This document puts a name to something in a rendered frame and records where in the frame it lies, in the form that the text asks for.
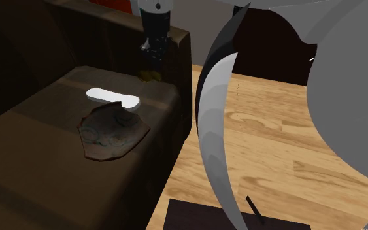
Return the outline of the white bone-shaped flat object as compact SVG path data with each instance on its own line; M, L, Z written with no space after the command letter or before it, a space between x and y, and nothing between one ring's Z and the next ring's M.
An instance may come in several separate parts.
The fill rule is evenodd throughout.
M137 110L141 105L140 99L135 95L116 93L102 88L90 88L86 91L86 96L100 103L121 102L121 106L130 112Z

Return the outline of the small yellow-brown object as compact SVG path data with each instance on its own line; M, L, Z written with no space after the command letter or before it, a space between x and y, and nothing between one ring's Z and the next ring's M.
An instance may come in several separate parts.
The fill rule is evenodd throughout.
M161 74L157 71L139 71L138 77L143 82L150 82L152 80L161 82Z

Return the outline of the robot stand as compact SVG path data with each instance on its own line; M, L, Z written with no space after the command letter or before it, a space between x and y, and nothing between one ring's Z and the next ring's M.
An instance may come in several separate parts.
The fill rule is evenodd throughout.
M310 225L242 212L249 230L311 230ZM163 230L236 230L222 208L170 199Z

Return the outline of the dark brown cabinet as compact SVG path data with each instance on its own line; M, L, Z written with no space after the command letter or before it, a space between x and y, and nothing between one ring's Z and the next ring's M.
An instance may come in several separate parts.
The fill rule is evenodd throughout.
M317 46L270 10L248 9L234 38L236 74L306 86Z

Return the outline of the dark brown sofa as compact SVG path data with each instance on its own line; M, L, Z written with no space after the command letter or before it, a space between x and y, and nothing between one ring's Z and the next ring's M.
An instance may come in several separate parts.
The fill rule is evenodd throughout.
M192 127L190 34L169 33L161 80L141 19L85 0L0 0L0 230L146 230ZM90 88L136 95L150 131L110 161L77 130Z

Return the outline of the brown patterned plate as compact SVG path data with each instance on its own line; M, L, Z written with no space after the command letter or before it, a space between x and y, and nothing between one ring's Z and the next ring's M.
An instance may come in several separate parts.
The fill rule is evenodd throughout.
M111 161L132 151L150 131L136 113L126 110L121 102L101 105L77 126L84 157L93 161Z

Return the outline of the red panel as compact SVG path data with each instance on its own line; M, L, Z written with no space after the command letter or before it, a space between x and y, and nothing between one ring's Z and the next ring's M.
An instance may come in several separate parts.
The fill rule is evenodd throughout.
M130 0L88 0L91 3L132 14Z

